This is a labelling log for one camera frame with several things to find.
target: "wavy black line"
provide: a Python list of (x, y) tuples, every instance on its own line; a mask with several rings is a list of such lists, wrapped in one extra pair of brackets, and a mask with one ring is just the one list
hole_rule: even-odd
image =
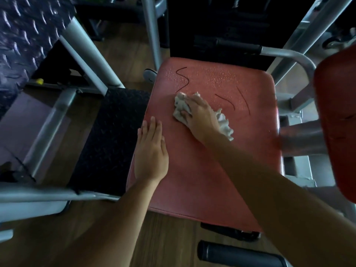
[(235, 105), (231, 102), (231, 101), (229, 101), (229, 100), (227, 100), (226, 98), (222, 98), (220, 95), (217, 95), (217, 94), (215, 94), (217, 97), (219, 97), (219, 98), (221, 98), (221, 99), (224, 99), (224, 100), (226, 100), (227, 102), (229, 102), (233, 107), (234, 107), (234, 111), (235, 111)]
[(176, 74), (178, 74), (179, 76), (182, 76), (182, 77), (186, 78), (186, 79), (188, 80), (188, 82), (187, 82), (186, 85), (184, 85), (184, 86), (183, 86), (182, 88), (180, 88), (178, 91), (176, 91), (176, 93), (178, 93), (181, 89), (183, 89), (185, 86), (187, 86), (187, 85), (189, 84), (189, 79), (188, 79), (186, 76), (184, 76), (184, 75), (178, 73), (178, 71), (180, 71), (180, 70), (182, 70), (182, 69), (184, 69), (184, 68), (187, 68), (187, 67), (179, 68), (179, 69), (176, 71)]
[[(243, 94), (241, 93), (240, 89), (237, 86), (236, 86), (236, 88), (238, 89), (238, 91), (240, 92), (241, 96), (243, 97)], [(243, 97), (243, 100), (246, 103), (246, 106), (247, 106), (247, 109), (248, 109), (248, 114), (251, 116), (250, 107), (248, 106), (247, 101), (246, 101), (246, 99), (244, 97)]]

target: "red seat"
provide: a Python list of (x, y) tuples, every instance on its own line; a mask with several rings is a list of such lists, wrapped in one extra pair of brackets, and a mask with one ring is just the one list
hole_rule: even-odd
[[(234, 129), (232, 143), (258, 161), (283, 173), (278, 139), (278, 111), (272, 77), (264, 71), (213, 62), (169, 58), (159, 69), (145, 120), (163, 122), (169, 171), (149, 210), (228, 226), (261, 231), (229, 177), (187, 127), (176, 121), (177, 92), (199, 92), (214, 110), (222, 108)], [(135, 182), (133, 165), (127, 188)]]
[(314, 89), (336, 184), (356, 203), (356, 45), (318, 65)]

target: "wooden floor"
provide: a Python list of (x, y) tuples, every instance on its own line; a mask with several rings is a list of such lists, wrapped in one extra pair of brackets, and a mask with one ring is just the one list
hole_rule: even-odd
[[(142, 72), (153, 68), (153, 62), (144, 27), (113, 25), (105, 42), (98, 48), (127, 88), (150, 90)], [(28, 90), (36, 98), (51, 101), (56, 91)], [(68, 182), (91, 126), (100, 107), (100, 97), (80, 95), (75, 99), (67, 116), (71, 119), (54, 160), (44, 179), (45, 184), (65, 186)], [(73, 202), (62, 215), (37, 217), (14, 221), (5, 227), (14, 228), (13, 239), (0, 244), (0, 266), (45, 266), (61, 250), (85, 232), (113, 203)], [(278, 253), (262, 236), (255, 243), (244, 243), (201, 229), (195, 221), (178, 219), (148, 212), (140, 233), (131, 266), (217, 266), (199, 261), (197, 244), (200, 240)]]

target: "yellow object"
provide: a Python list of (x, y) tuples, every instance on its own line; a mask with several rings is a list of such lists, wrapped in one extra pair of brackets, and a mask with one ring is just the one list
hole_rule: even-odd
[(44, 83), (44, 81), (43, 81), (43, 79), (37, 79), (36, 83), (42, 85)]

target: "crumpled white cloth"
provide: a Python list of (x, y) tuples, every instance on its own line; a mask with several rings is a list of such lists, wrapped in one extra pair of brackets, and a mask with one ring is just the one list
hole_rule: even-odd
[[(189, 114), (191, 114), (190, 107), (188, 104), (185, 102), (185, 98), (187, 97), (186, 94), (184, 93), (178, 93), (174, 99), (174, 106), (176, 109), (173, 112), (173, 116), (186, 126), (188, 126), (187, 121), (184, 119), (184, 117), (180, 114), (181, 111), (186, 111)], [(225, 118), (225, 115), (221, 113), (221, 108), (218, 109), (216, 112), (216, 118), (217, 121), (219, 122), (220, 125), (220, 132), (221, 134), (224, 134), (229, 141), (232, 141), (234, 138), (231, 136), (234, 133), (234, 130), (229, 127), (229, 120)]]

